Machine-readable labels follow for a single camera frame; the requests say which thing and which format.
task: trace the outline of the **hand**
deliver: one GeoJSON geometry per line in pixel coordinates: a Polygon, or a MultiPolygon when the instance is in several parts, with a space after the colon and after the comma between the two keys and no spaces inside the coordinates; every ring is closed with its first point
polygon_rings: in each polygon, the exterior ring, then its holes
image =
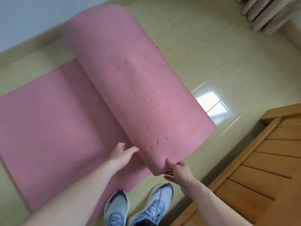
{"type": "Polygon", "coordinates": [[[164,178],[178,184],[183,194],[190,196],[190,190],[195,183],[198,183],[198,180],[193,177],[188,165],[181,161],[178,164],[174,164],[169,158],[167,159],[167,164],[170,170],[164,173],[164,178]]]}
{"type": "Polygon", "coordinates": [[[118,143],[109,157],[109,161],[113,162],[116,172],[125,167],[132,155],[139,151],[139,148],[135,146],[124,150],[125,146],[125,143],[118,143]]]}

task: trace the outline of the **shoelace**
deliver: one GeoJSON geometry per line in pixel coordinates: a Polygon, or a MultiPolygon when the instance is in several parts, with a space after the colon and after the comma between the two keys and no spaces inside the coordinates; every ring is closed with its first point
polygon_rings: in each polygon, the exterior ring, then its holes
{"type": "Polygon", "coordinates": [[[149,216],[149,219],[158,224],[161,218],[163,217],[164,210],[165,210],[165,203],[161,199],[162,192],[160,192],[159,200],[154,200],[151,205],[145,209],[145,213],[149,216]]]}
{"type": "Polygon", "coordinates": [[[105,222],[106,226],[125,226],[124,225],[124,216],[120,212],[112,212],[105,222]]]}

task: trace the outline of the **person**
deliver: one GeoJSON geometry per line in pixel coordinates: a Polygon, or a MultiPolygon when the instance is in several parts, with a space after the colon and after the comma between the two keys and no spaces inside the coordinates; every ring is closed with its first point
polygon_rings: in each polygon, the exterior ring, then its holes
{"type": "MultiPolygon", "coordinates": [[[[124,143],[118,143],[109,159],[99,167],[62,190],[42,207],[30,214],[20,226],[85,226],[96,207],[111,177],[130,161],[139,148],[125,150],[124,143]]],[[[146,206],[129,218],[127,226],[155,226],[166,214],[173,197],[173,187],[180,186],[197,205],[208,226],[250,226],[251,224],[229,208],[211,190],[196,180],[189,167],[167,159],[170,168],[165,173],[166,183],[155,186],[146,206]]],[[[104,208],[106,226],[125,226],[129,211],[127,194],[116,191],[104,208]]]]}

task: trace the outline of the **baseboard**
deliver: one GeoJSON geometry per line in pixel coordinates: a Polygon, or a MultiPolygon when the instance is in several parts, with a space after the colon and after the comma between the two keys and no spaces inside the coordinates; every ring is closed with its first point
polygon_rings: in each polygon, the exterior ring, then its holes
{"type": "Polygon", "coordinates": [[[282,27],[282,33],[301,51],[301,30],[292,20],[288,20],[282,27]]]}
{"type": "MultiPolygon", "coordinates": [[[[108,0],[103,4],[118,4],[126,6],[135,0],[108,0]]],[[[62,28],[66,22],[58,24],[26,41],[21,42],[0,53],[0,68],[21,59],[33,51],[51,44],[62,37],[62,28]]]]}

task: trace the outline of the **shoe sole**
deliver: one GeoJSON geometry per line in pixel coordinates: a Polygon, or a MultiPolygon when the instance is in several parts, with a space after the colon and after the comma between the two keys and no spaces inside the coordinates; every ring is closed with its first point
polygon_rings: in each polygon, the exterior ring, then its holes
{"type": "Polygon", "coordinates": [[[146,202],[145,207],[144,207],[140,212],[137,212],[136,214],[134,214],[133,216],[130,217],[130,219],[129,219],[128,223],[127,223],[127,226],[132,226],[132,223],[134,222],[134,220],[136,219],[136,217],[137,217],[140,213],[144,212],[144,210],[147,209],[147,207],[149,206],[149,201],[150,201],[150,199],[152,198],[152,196],[153,196],[153,194],[155,193],[155,191],[156,191],[160,186],[163,186],[164,184],[167,184],[167,183],[169,183],[169,182],[161,183],[161,184],[159,184],[159,185],[156,185],[156,186],[151,190],[151,192],[150,192],[150,194],[149,194],[149,196],[148,196],[148,201],[146,202]]]}
{"type": "MultiPolygon", "coordinates": [[[[109,204],[109,201],[111,200],[111,198],[118,192],[119,190],[117,190],[115,193],[113,193],[112,194],[112,196],[109,198],[109,200],[107,201],[107,203],[106,203],[106,205],[105,205],[105,207],[104,207],[104,210],[103,210],[103,216],[105,215],[105,211],[106,211],[106,209],[107,209],[107,206],[108,206],[108,204],[109,204]]],[[[126,218],[127,218],[127,216],[128,216],[128,213],[129,213],[129,209],[130,209],[130,202],[129,202],[129,197],[128,197],[128,195],[127,195],[127,193],[125,192],[125,191],[123,191],[124,193],[125,193],[125,195],[126,195],[126,200],[127,200],[127,204],[128,204],[128,210],[127,210],[127,212],[126,212],[126,218]]]]}

